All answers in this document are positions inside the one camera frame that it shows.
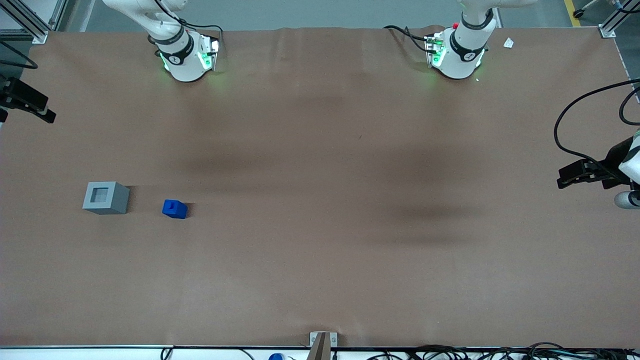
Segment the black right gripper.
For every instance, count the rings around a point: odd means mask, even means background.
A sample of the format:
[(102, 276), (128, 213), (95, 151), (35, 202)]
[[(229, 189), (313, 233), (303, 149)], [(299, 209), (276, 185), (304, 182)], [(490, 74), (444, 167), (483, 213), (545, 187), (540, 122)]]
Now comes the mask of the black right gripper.
[(30, 85), (20, 85), (22, 80), (15, 77), (0, 76), (0, 107), (2, 109), (20, 109), (23, 105), (30, 108), (30, 114), (52, 125), (57, 118), (54, 111), (48, 109), (48, 96), (39, 92)]

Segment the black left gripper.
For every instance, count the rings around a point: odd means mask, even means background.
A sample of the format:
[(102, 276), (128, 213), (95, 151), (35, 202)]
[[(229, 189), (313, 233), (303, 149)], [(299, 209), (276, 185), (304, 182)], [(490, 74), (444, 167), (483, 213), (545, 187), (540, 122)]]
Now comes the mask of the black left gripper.
[(634, 137), (618, 143), (607, 153), (601, 164), (614, 175), (602, 175), (600, 167), (588, 159), (579, 159), (558, 170), (558, 189), (566, 189), (569, 186), (579, 183), (601, 182), (604, 190), (617, 186), (629, 186), (634, 190), (634, 180), (630, 175), (624, 173), (620, 166), (625, 166), (626, 170), (631, 170), (631, 160), (634, 158)]

